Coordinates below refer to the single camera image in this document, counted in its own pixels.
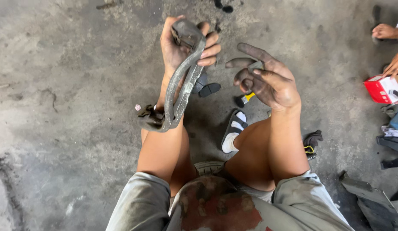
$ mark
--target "yellow tool handle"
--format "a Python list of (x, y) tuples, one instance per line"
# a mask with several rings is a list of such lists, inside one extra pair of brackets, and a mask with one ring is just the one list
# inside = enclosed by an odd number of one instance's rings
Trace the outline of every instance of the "yellow tool handle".
[(246, 99), (249, 101), (250, 100), (250, 98), (252, 98), (254, 96), (254, 92), (252, 92), (252, 93), (250, 93), (250, 94), (248, 94), (248, 95), (245, 95), (245, 97), (246, 97)]

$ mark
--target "cloth rag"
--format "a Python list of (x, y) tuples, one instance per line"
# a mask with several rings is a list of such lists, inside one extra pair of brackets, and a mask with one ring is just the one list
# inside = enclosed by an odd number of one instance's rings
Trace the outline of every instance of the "cloth rag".
[(394, 128), (384, 125), (381, 126), (381, 130), (384, 132), (385, 137), (398, 137), (398, 130), (395, 130)]

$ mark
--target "foot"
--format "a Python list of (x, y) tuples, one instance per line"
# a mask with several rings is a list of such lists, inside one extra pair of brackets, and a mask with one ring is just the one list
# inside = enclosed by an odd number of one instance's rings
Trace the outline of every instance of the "foot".
[(394, 28), (387, 24), (379, 24), (373, 29), (373, 37), (377, 39), (397, 39), (398, 28)]
[(232, 130), (233, 132), (228, 133), (225, 140), (222, 143), (222, 151), (226, 154), (231, 153), (233, 151), (236, 151), (236, 152), (238, 151), (238, 149), (235, 147), (235, 145), (233, 143), (234, 143), (236, 137), (244, 129), (244, 127), (241, 124), (246, 123), (246, 116), (243, 114), (243, 112), (240, 111), (240, 112), (236, 113), (235, 115), (239, 119), (239, 122), (241, 121), (241, 123), (235, 121), (235, 119), (234, 119), (232, 121), (232, 123), (228, 125), (229, 126), (228, 129)]

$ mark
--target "debris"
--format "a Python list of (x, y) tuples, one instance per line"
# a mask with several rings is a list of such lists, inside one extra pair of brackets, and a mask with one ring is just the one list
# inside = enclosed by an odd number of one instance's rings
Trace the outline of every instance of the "debris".
[(117, 6), (116, 3), (115, 2), (111, 2), (111, 3), (106, 3), (104, 5), (101, 5), (101, 6), (97, 6), (96, 9), (109, 9), (109, 8), (112, 8), (112, 7), (115, 7), (115, 6)]
[(9, 83), (0, 85), (0, 89), (1, 89), (1, 88), (6, 88), (6, 87), (9, 87)]
[(222, 31), (222, 29), (220, 29), (220, 26), (219, 26), (219, 20), (216, 20), (215, 31), (216, 31), (217, 33), (220, 33), (220, 32)]

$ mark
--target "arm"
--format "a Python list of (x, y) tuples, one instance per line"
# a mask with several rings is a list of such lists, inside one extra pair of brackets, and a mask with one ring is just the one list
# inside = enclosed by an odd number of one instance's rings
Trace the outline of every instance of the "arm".
[(310, 169), (301, 140), (300, 108), (297, 105), (285, 111), (272, 110), (269, 165), (276, 185)]
[[(163, 61), (165, 63), (165, 74), (162, 80), (160, 96), (156, 104), (158, 111), (164, 110), (165, 94), (169, 81), (176, 68), (189, 53), (187, 47), (176, 45), (171, 33), (173, 23), (183, 17), (168, 17), (160, 37)], [(208, 23), (200, 23), (198, 27), (206, 35), (206, 47), (197, 65), (212, 65), (216, 61), (216, 54), (221, 50), (220, 45), (216, 44), (219, 36), (216, 32), (208, 34), (210, 28)], [(175, 99), (178, 97), (178, 92), (183, 86), (183, 82), (184, 78), (178, 84)], [(160, 133), (142, 130), (142, 133), (147, 135), (146, 138), (142, 137), (143, 144), (139, 154), (137, 172), (149, 173), (170, 183), (181, 151), (182, 132), (183, 117), (177, 128), (170, 129), (167, 132)]]
[(264, 71), (255, 69), (253, 73), (247, 69), (255, 62), (251, 58), (233, 59), (226, 67), (243, 67), (235, 76), (234, 85), (243, 92), (252, 90), (272, 108), (267, 154), (275, 183), (302, 175), (309, 170), (309, 164), (301, 140), (301, 101), (293, 74), (262, 49), (239, 43), (238, 50), (264, 62)]

